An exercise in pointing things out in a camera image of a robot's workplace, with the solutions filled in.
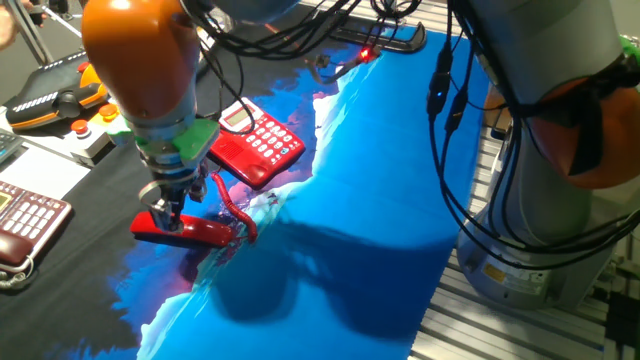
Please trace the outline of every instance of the cable connector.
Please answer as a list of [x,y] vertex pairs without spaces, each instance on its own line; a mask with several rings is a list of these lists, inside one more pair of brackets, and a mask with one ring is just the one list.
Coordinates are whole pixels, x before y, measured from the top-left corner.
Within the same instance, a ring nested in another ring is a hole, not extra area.
[[458,126],[460,126],[462,115],[464,115],[464,110],[467,108],[468,101],[469,95],[466,90],[458,92],[453,98],[449,117],[447,118],[447,123],[444,125],[444,129],[447,134],[452,134],[458,129]]
[[451,46],[442,48],[438,55],[436,71],[429,83],[429,94],[427,95],[427,114],[435,118],[444,109],[449,94],[449,84],[451,83],[451,66],[453,64],[453,53]]

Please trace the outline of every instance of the blue printed surface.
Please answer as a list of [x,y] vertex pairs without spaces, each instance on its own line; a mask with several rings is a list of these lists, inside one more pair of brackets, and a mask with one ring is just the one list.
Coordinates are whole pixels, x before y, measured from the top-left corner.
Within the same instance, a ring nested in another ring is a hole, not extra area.
[[[406,359],[458,233],[439,192],[425,114],[443,42],[429,33],[421,52],[384,53],[334,86],[301,71],[296,83],[275,84],[274,96],[252,99],[307,147],[260,193],[225,174],[234,202],[258,223],[257,243],[211,253],[139,243],[126,258],[130,273],[112,286],[140,348],[94,358]],[[463,40],[459,83],[468,51]],[[470,100],[483,103],[487,87],[474,68]],[[451,141],[447,177],[461,203],[480,126],[480,112],[468,107]],[[209,191],[185,213],[226,210]],[[199,262],[197,273],[184,270],[185,259]],[[69,355],[88,359],[86,350],[79,344]]]

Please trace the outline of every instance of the keypad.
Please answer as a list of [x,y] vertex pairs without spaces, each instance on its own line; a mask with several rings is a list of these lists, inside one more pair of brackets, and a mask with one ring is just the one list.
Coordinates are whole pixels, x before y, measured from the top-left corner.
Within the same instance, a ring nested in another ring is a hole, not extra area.
[[242,138],[247,142],[247,145],[251,144],[249,149],[254,148],[253,151],[256,154],[261,155],[265,161],[274,165],[279,161],[286,161],[291,155],[285,154],[292,152],[299,146],[298,141],[295,141],[294,134],[266,115],[256,119],[254,130],[249,134],[242,135]]
[[[40,200],[40,198],[34,198],[33,200],[38,202],[37,200]],[[60,208],[60,204],[52,200],[47,201],[47,205],[55,209]],[[47,226],[53,215],[55,215],[53,210],[47,210],[46,207],[24,202],[11,215],[11,218],[4,222],[2,230],[35,239],[40,234],[40,231]]]
[[0,213],[0,231],[4,231],[5,235],[15,234],[34,246],[46,241],[53,231],[51,227],[57,226],[57,219],[65,214],[63,210],[67,205],[2,181],[0,187],[0,191],[13,194],[11,202]]

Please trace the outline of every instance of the white paper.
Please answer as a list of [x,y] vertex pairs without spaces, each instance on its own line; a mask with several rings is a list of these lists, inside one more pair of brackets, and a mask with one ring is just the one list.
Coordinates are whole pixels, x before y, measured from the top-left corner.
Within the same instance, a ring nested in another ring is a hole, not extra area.
[[59,155],[32,146],[2,166],[0,181],[54,199],[62,199],[89,169]]

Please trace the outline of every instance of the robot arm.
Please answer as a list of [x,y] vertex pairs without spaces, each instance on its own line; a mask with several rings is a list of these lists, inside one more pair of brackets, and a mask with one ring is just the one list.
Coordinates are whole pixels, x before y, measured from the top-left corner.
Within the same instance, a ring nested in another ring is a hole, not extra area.
[[[91,0],[82,33],[87,56],[155,180],[141,200],[159,229],[179,232],[185,197],[201,201],[206,192],[203,161],[218,131],[195,118],[195,28],[177,0]],[[146,200],[154,188],[160,197]]]

